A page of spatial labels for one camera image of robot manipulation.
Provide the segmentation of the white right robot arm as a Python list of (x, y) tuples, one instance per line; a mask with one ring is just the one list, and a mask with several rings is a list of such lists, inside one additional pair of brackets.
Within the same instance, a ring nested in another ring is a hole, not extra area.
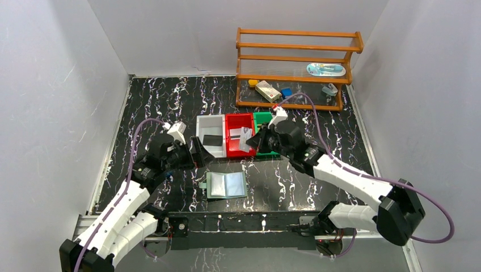
[(404, 246), (425, 217), (416, 193), (376, 181), (373, 176), (330, 158), (324, 147), (307, 141), (291, 121), (263, 124), (246, 143), (261, 153), (278, 153), (297, 171), (333, 184), (363, 201), (363, 205), (331, 201), (310, 223), (310, 227), (328, 235), (345, 228), (362, 229), (378, 232), (392, 244)]

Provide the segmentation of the grey-green card holder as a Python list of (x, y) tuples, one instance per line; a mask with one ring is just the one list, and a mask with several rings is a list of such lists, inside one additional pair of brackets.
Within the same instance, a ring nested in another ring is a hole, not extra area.
[(232, 199), (247, 197), (247, 181), (244, 172), (208, 172), (205, 181), (199, 183), (208, 199)]

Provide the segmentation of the light blue card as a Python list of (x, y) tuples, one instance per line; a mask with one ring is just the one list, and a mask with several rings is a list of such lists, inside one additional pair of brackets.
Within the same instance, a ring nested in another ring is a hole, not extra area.
[(249, 153), (251, 147), (247, 144), (247, 141), (252, 137), (252, 129), (249, 127), (241, 127), (239, 137), (239, 150)]

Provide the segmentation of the black card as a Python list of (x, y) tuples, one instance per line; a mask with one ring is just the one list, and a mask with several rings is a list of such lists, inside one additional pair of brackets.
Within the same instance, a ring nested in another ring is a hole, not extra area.
[(223, 136), (221, 135), (211, 135), (205, 134), (202, 140), (204, 146), (222, 146)]

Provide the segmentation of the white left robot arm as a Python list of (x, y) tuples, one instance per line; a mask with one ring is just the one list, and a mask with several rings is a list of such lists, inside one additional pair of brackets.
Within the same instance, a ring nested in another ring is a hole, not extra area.
[(104, 211), (76, 239), (66, 239), (59, 249), (62, 271), (114, 271), (137, 244), (173, 228), (168, 212), (145, 202), (165, 178), (177, 170), (202, 168), (214, 156), (199, 137), (183, 143), (171, 135), (132, 165), (121, 188)]

